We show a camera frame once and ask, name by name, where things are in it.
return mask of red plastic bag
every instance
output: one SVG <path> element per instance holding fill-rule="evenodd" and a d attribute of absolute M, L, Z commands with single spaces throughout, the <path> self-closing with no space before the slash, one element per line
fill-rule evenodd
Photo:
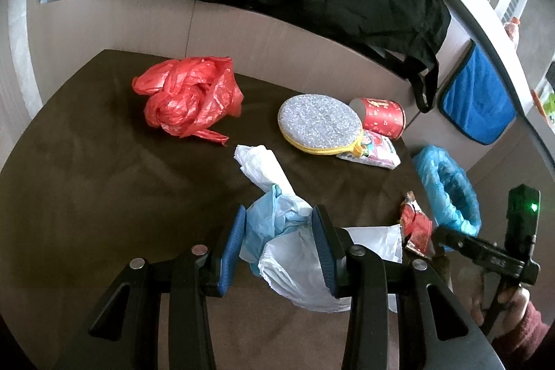
<path fill-rule="evenodd" d="M 196 135 L 224 145 L 229 137 L 208 128 L 225 115 L 241 115 L 243 95 L 229 57 L 167 60 L 133 78 L 132 86 L 150 96 L 144 108 L 148 125 L 177 137 Z"/>

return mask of crumpled plastic bag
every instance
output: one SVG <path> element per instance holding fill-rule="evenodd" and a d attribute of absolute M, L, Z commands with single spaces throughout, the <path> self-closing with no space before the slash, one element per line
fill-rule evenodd
<path fill-rule="evenodd" d="M 466 173 L 449 153 L 428 145 L 412 161 L 426 190 L 435 226 L 478 235 L 482 225 L 478 198 Z"/>
<path fill-rule="evenodd" d="M 264 145 L 237 145 L 234 159 L 240 163 L 243 174 L 264 192 L 270 191 L 272 185 L 278 184 L 284 195 L 295 194 L 274 152 L 266 149 Z"/>
<path fill-rule="evenodd" d="M 177 137 L 195 135 L 224 145 L 208 128 L 225 115 L 240 116 L 243 95 L 229 57 L 192 57 L 155 64 L 133 78 L 135 93 L 149 95 L 146 122 Z"/>
<path fill-rule="evenodd" d="M 260 276 L 258 261 L 264 246 L 274 237 L 307 225 L 311 213 L 312 207 L 304 199 L 282 194 L 279 185 L 274 184 L 246 210 L 245 237 L 239 257 L 249 262 L 255 276 Z"/>
<path fill-rule="evenodd" d="M 345 228 L 354 244 L 361 244 L 382 259 L 402 262 L 401 225 Z M 326 287 L 312 227 L 303 225 L 290 234 L 270 240 L 258 262 L 268 285 L 294 305 L 317 312 L 343 312 L 351 298 L 334 298 Z M 397 312 L 394 294 L 388 295 L 389 309 Z"/>

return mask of dark table surface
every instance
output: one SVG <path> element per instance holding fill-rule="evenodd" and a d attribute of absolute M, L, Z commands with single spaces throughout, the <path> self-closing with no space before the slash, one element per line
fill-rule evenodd
<path fill-rule="evenodd" d="M 221 146 L 150 128 L 131 79 L 164 58 L 105 50 L 38 113 L 0 174 L 0 312 L 39 368 L 49 368 L 123 266 L 173 258 L 202 242 L 229 206 L 262 195 L 235 147 L 272 149 L 297 195 L 337 226 L 392 225 L 408 190 L 424 188 L 402 140 L 385 170 L 292 147 L 278 109 L 296 92 L 237 75 L 240 118 L 213 130 Z M 293 306 L 239 265 L 228 295 L 209 299 L 218 369 L 339 369 L 348 313 Z"/>

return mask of trash can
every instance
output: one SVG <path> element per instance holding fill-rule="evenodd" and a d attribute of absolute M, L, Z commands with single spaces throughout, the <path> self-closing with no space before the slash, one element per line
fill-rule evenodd
<path fill-rule="evenodd" d="M 476 236 L 482 221 L 476 193 L 464 170 L 437 146 L 426 146 L 412 160 L 432 207 L 435 226 Z"/>

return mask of blue gripper pad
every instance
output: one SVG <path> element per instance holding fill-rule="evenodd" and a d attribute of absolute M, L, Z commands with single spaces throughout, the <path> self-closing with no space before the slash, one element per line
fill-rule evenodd
<path fill-rule="evenodd" d="M 242 240 L 245 236 L 245 225 L 246 209 L 244 206 L 239 206 L 235 221 L 229 233 L 228 242 L 221 255 L 220 280 L 217 283 L 217 290 L 220 292 L 221 296 L 224 296 L 228 292 L 233 281 L 235 267 L 239 259 L 239 251 L 241 251 Z"/>
<path fill-rule="evenodd" d="M 334 297 L 338 294 L 338 268 L 337 261 L 334 259 L 334 254 L 331 245 L 326 237 L 326 227 L 324 225 L 327 213 L 323 206 L 316 206 L 312 211 L 312 228 L 314 235 L 314 242 L 316 243 L 316 250 L 318 251 L 318 259 L 320 259 L 320 266 L 322 267 L 322 274 L 324 275 L 324 282 L 326 287 L 330 290 Z"/>

